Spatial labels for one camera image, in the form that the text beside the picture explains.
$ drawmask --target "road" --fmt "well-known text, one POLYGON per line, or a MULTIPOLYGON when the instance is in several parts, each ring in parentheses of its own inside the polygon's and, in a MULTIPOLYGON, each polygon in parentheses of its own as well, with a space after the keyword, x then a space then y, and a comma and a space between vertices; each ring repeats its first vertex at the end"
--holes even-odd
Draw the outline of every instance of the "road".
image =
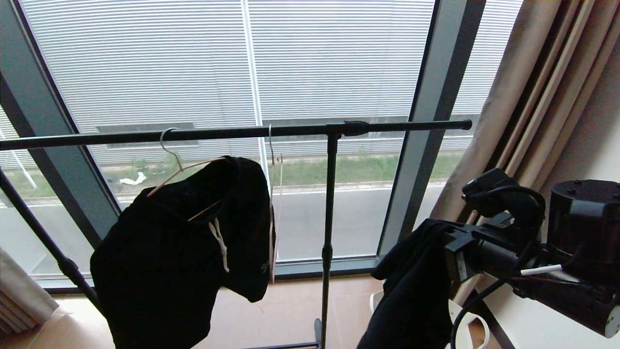
MULTIPOLYGON (((428 217, 441 186, 427 188, 417 223, 428 217)), ((347 189, 334 197, 334 256, 376 253, 391 188, 347 189)), ((325 230, 325 192, 274 195, 278 259, 320 258, 325 230)), ((59 247, 81 271, 89 270, 92 247, 61 205, 31 207, 59 247)), ((59 273, 55 261, 14 208, 0 209, 0 246, 33 274, 59 273)))

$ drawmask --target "grass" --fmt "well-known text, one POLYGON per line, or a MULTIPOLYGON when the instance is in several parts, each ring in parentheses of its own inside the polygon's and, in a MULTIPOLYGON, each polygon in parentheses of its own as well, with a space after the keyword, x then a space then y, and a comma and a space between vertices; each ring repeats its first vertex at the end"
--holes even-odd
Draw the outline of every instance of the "grass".
MULTIPOLYGON (((450 176, 461 159, 462 152, 444 152, 437 156, 431 173, 431 179, 445 179, 450 176)), ((336 183, 359 183, 370 181, 392 181, 398 165, 397 155, 369 156, 360 154, 356 157, 339 156, 336 160, 336 183)), ((276 165, 273 174, 274 184, 280 184, 280 167, 276 165)), ((188 169, 178 174, 174 181, 183 180, 201 166, 188 169)), ((121 195, 137 194, 143 188, 157 186, 177 171, 177 163, 172 155, 165 161, 149 163, 133 160, 129 166, 102 168, 105 179, 112 190, 121 195), (147 179, 140 185, 127 186, 118 182, 122 178, 135 179, 138 172, 143 172, 147 179)), ((286 160, 284 162, 282 184, 285 186, 324 184, 326 181, 327 159, 286 160)), ((21 171, 6 173, 19 194, 24 198, 55 196, 41 172, 31 171, 30 175, 37 184, 34 189, 21 171)))

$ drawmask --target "metal hook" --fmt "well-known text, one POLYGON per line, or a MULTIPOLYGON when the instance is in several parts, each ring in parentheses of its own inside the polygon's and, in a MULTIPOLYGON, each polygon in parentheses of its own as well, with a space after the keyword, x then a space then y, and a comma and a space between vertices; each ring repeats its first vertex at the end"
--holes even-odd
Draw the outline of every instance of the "metal hook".
POLYGON ((271 124, 269 124, 269 150, 272 153, 272 166, 275 166, 275 157, 273 156, 273 145, 271 143, 271 124))
POLYGON ((166 132, 168 131, 172 131, 172 130, 178 130, 178 127, 171 127, 169 129, 164 130, 161 133, 161 136, 159 136, 159 145, 161 145, 161 148, 166 152, 166 153, 170 153, 172 154, 172 156, 174 156, 175 159, 177 159, 177 164, 179 165, 179 171, 183 171, 183 165, 181 165, 181 159, 179 159, 179 156, 176 155, 175 153, 171 152, 170 150, 166 149, 166 147, 164 146, 164 135, 166 134, 166 132))

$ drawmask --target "brown curtain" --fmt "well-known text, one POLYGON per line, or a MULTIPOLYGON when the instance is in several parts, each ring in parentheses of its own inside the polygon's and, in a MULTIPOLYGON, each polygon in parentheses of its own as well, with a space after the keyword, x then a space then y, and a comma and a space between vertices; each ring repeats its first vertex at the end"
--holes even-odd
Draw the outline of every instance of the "brown curtain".
POLYGON ((45 323, 58 303, 0 248, 0 337, 45 323))
MULTIPOLYGON (((461 188, 491 168, 541 188, 616 44, 618 2, 524 1, 474 139, 431 217, 480 224, 461 188)), ((463 304, 476 282, 462 285, 454 301, 463 304)))

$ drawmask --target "white chair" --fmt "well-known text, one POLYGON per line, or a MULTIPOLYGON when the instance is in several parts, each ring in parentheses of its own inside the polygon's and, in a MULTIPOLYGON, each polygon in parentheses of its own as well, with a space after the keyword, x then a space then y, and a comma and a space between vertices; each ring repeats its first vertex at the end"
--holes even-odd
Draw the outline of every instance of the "white chair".
MULTIPOLYGON (((383 297, 383 291, 375 292, 370 295, 370 312, 373 313, 377 308, 379 301, 383 297)), ((461 307, 454 303, 452 300, 448 299, 448 310, 450 312, 450 318, 454 322, 454 319, 461 311, 461 307)), ((469 324, 471 324, 476 319, 482 322, 482 326, 484 328, 484 342, 476 349, 486 349, 489 345, 490 340, 490 330, 487 322, 480 317, 479 315, 472 314, 468 312, 463 317, 461 324, 459 325, 459 329, 456 331, 456 349, 474 349, 474 344, 471 339, 471 332, 469 331, 469 324)))

